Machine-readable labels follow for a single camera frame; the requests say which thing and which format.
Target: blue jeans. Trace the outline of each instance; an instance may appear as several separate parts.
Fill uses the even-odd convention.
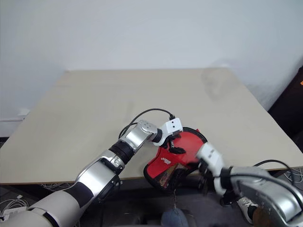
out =
[[[188,227],[188,222],[182,210],[173,208],[162,214],[161,225],[164,227]]]

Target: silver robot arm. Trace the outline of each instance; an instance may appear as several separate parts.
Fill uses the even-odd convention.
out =
[[[257,203],[277,227],[303,227],[303,196],[291,184],[272,177],[256,167],[230,167],[222,155],[209,143],[197,152],[200,171],[212,172],[216,192],[225,196],[248,197]]]
[[[87,165],[72,187],[48,195],[1,226],[72,227],[95,198],[105,198],[115,187],[119,182],[118,174],[145,142],[160,146],[167,136],[182,130],[179,118],[159,129],[147,121],[139,121],[110,149]]]

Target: white label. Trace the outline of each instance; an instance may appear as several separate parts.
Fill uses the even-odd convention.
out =
[[[165,164],[169,165],[171,163],[171,161],[169,161],[168,159],[162,157],[161,160],[164,161]]]

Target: table top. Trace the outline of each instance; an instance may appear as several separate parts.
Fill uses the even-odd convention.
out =
[[[298,147],[228,69],[68,71],[1,148],[0,182],[74,181],[149,108],[167,109],[183,126],[198,128],[227,165],[303,163]],[[142,118],[157,126],[168,120],[157,111]],[[120,177],[142,177],[156,152],[146,144]]]

